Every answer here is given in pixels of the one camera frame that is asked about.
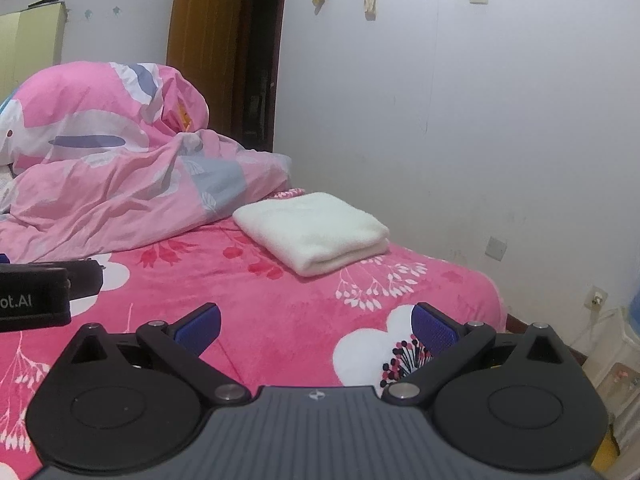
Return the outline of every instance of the pink blanket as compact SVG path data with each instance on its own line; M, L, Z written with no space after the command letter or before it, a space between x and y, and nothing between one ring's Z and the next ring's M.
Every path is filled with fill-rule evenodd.
M144 246L287 188L289 158L204 129L204 99L173 68L56 66L3 107L0 164L20 173L0 200L13 263Z
M459 322L479 319L499 330L506 322L494 284L479 272L392 246L383 256L304 280L231 219L98 259L105 267L102 292L72 302L71 325L0 334L2 480L28 478L38 467L25 409L60 351L87 322L132 332L150 319L173 322L214 301L222 311L222 332L202 358L252 391L260 384L380 389L382 381L394 380L383 364L395 357L398 342L410 340L410 312L418 301ZM406 362L405 371L411 371L412 361ZM13 471L17 477L10 476Z

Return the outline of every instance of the white flower print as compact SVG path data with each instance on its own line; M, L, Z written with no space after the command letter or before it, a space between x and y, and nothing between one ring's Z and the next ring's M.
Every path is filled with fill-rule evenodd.
M393 357L392 349L399 341L409 339L412 304L393 309L386 318L386 332L374 328L359 328L338 341L334 348L335 374L344 386L371 384L382 392L382 365Z
M31 399L49 368L48 364L33 361L22 353L22 332L20 332L14 358L0 378L0 399L6 400L6 409L0 415L0 446L4 444L5 450L28 453L31 449L31 441L24 423L27 399Z
M0 462L0 480L20 480L15 471L4 462Z
M129 280L129 269L127 269L123 264L110 262L109 258L111 258L111 253L92 256L92 259L98 261L98 263L104 267L102 271L102 288L100 289L100 292L120 288ZM86 312L94 306L96 301L98 301L98 295L69 301L71 316L78 316L79 314Z
M424 263L403 264L394 262L389 256L361 260L359 265L367 276L366 285L362 283L362 278L354 278L355 273L345 267L340 271L335 299L372 312L382 308L381 300L384 298L400 298L413 292L412 285L418 283L415 278L420 279L427 273Z

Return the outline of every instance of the white towel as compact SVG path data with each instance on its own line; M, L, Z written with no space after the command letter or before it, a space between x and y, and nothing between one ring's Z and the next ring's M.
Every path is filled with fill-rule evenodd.
M389 245L386 226L327 193L262 200L237 209L234 220L299 276L332 272Z

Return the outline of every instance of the wooden door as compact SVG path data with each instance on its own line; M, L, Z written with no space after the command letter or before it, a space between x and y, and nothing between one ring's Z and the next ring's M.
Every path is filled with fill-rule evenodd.
M204 96L209 128L231 132L241 0L174 0L166 63Z

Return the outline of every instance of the wall socket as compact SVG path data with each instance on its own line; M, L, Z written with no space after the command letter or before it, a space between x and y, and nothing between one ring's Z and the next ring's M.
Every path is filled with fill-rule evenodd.
M489 243L486 245L486 254L489 258L493 258L494 260L502 261L502 257L507 250L507 243L501 242L498 238L490 237Z
M584 306L597 312L603 307L608 297L609 295L604 290L593 285L584 300Z

